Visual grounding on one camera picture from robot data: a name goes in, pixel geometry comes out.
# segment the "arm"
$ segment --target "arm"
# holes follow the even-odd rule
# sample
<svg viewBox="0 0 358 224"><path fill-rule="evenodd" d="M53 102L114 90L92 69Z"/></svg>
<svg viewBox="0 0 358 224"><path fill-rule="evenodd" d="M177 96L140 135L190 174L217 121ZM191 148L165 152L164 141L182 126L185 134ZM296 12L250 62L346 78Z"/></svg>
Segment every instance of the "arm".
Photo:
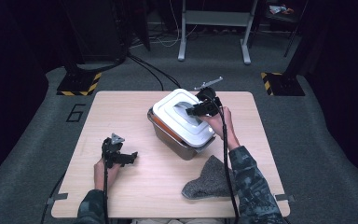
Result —
<svg viewBox="0 0 358 224"><path fill-rule="evenodd" d="M227 126L228 155L240 198L241 223L283 223L267 180L257 168L252 155L238 141L230 110L223 107L222 112ZM216 134L223 138L223 122L219 114L200 118L207 121Z"/></svg>
<svg viewBox="0 0 358 224"><path fill-rule="evenodd" d="M107 188L110 189L115 182L120 164L114 164L112 168L107 169ZM75 224L103 224L103 177L104 177L103 159L100 159L94 165L94 189L86 195L77 211Z"/></svg>

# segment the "hazard tape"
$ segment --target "hazard tape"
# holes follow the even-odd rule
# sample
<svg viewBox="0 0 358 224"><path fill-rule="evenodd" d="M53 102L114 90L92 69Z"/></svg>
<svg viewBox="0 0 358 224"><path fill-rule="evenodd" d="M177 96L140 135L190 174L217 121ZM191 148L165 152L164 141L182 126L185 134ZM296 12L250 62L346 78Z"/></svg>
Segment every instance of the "hazard tape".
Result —
<svg viewBox="0 0 358 224"><path fill-rule="evenodd" d="M274 92L272 91L271 85L269 84L269 80L267 78L267 75L275 75L275 76L281 76L282 73L261 73L261 78L263 78L264 87L266 88L268 95L274 95Z"/></svg>
<svg viewBox="0 0 358 224"><path fill-rule="evenodd" d="M57 91L57 95L75 96L75 95L92 95L94 90L97 88L98 81L100 80L101 73L95 75L91 85L87 91Z"/></svg>

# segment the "gray towel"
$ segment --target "gray towel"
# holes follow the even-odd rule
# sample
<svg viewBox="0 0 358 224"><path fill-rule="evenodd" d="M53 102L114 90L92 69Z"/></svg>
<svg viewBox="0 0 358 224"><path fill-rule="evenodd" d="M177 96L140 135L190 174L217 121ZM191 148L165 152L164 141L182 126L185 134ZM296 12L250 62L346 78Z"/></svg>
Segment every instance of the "gray towel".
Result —
<svg viewBox="0 0 358 224"><path fill-rule="evenodd" d="M234 175L232 174L231 169L229 170L229 176L234 194L237 194L237 191L235 190ZM229 197L230 194L224 163L215 156L211 156L205 162L200 177L185 184L182 194L188 199Z"/></svg>

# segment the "wooden table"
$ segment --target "wooden table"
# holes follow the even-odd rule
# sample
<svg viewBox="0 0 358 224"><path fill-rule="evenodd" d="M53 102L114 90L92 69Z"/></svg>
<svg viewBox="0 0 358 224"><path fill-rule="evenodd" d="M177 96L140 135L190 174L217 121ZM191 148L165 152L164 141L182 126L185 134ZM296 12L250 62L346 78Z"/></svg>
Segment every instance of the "wooden table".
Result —
<svg viewBox="0 0 358 224"><path fill-rule="evenodd" d="M209 198L186 199L184 185L200 177L210 156L223 161L223 141L219 137L190 161L184 161L166 147L147 119L147 111L170 91L99 91L89 111L74 155L59 193L68 193L52 208L54 217L76 217L77 208L93 189L93 164L101 158L101 145L112 133L125 138L121 153L138 151L133 165L121 168L117 181L109 190L110 217L235 217L231 200ZM244 91L218 91L223 105L232 111L232 119L240 143L257 160L273 194L284 194L282 183L271 155L253 95ZM287 201L278 205L284 217L290 213Z"/></svg>

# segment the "white lid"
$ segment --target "white lid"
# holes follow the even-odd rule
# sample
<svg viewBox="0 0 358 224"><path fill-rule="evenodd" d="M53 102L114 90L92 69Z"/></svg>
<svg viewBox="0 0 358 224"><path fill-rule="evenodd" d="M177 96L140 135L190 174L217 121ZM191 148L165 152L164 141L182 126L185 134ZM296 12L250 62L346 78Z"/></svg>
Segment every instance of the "white lid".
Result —
<svg viewBox="0 0 358 224"><path fill-rule="evenodd" d="M190 92L176 89L153 105L153 113L190 146L201 147L214 131L207 122L186 113L187 108L199 102Z"/></svg>

